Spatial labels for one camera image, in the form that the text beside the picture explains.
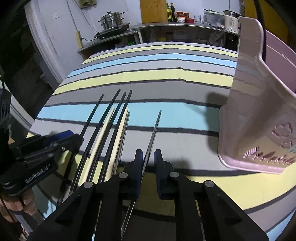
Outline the person's left hand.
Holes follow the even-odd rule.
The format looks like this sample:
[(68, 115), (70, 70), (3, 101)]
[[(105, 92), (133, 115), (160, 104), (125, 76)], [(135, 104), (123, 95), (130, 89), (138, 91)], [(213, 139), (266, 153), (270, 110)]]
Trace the person's left hand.
[(23, 193), (22, 201), (20, 201), (18, 198), (7, 196), (5, 193), (1, 194), (1, 215), (8, 222), (17, 221), (12, 211), (22, 210), (31, 216), (33, 216), (38, 210), (32, 189), (29, 189)]

